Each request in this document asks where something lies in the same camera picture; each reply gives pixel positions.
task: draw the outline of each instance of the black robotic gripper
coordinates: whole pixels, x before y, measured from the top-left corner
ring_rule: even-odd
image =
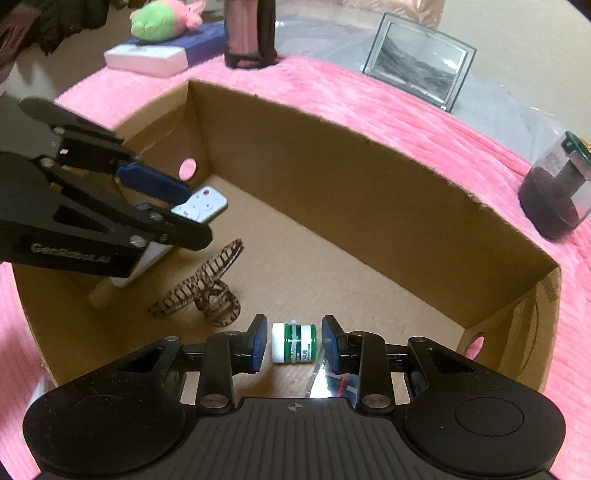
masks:
[[[564,418],[543,395],[426,338],[387,345],[322,320],[337,374],[359,375],[346,398],[244,398],[232,376],[257,373],[267,319],[204,344],[165,337],[65,384],[27,411],[39,478],[550,479]],[[195,406],[181,404],[199,371]],[[391,372],[410,403],[396,405]]]

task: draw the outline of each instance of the green lid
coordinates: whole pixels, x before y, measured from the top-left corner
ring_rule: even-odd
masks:
[[[562,142],[562,149],[570,154],[577,151],[581,156],[591,165],[591,153],[589,150],[589,144],[585,140],[581,140],[572,132],[565,133],[566,138]]]

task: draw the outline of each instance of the pink blanket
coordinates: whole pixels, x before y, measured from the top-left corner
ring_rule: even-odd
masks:
[[[591,476],[591,351],[587,341],[591,323],[586,322],[591,316],[591,220],[562,243],[543,240],[517,200],[517,189],[529,169],[525,160],[421,100],[317,60],[288,58],[275,67],[246,72],[226,69],[218,58],[171,79],[103,69],[70,89],[58,102],[114,127],[188,78],[299,108],[396,148],[474,193],[544,248],[563,273],[560,323],[545,394],[566,417],[567,437],[553,472],[563,480]],[[35,470],[22,450],[20,421],[26,400],[21,396],[26,397],[31,389],[34,382],[30,376],[39,360],[7,266],[0,270],[0,282],[0,355],[14,359],[9,372],[3,362],[0,398],[2,405],[7,405],[8,395],[12,400],[18,397],[17,406],[11,404],[15,414],[2,416],[0,459],[15,480],[28,480]]]

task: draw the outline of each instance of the green plush body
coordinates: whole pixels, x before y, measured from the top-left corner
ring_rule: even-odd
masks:
[[[168,5],[161,2],[147,4],[131,19],[131,34],[148,41],[164,41],[177,34],[177,18]]]

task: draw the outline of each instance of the dark liquid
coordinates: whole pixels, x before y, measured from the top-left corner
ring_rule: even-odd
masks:
[[[519,188],[519,203],[540,235],[558,240],[578,227],[577,209],[568,196],[557,193],[556,179],[543,168],[534,167]]]

